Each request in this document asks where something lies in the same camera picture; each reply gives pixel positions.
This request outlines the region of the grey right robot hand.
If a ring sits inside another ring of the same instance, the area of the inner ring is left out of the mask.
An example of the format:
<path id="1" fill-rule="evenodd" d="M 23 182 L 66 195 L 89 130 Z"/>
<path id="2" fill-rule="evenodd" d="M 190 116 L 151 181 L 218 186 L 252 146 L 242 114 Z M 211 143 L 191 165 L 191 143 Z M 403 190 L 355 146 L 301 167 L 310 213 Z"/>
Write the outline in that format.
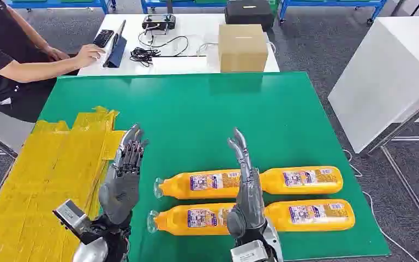
<path id="1" fill-rule="evenodd" d="M 246 139 L 238 128 L 227 139 L 240 165 L 240 182 L 236 204 L 227 216 L 227 228 L 236 242 L 244 243 L 261 236 L 266 227 L 264 200 L 258 168 L 252 165 Z"/>

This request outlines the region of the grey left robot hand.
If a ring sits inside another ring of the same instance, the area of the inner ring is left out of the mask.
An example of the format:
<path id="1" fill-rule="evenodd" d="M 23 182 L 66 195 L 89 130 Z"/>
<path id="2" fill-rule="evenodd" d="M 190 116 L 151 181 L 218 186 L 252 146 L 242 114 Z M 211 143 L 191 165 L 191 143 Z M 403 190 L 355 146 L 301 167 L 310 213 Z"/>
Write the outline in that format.
<path id="1" fill-rule="evenodd" d="M 148 140 L 142 140 L 142 135 L 138 123 L 126 131 L 99 188 L 101 208 L 113 224 L 123 223 L 139 201 L 141 162 L 148 145 Z"/>

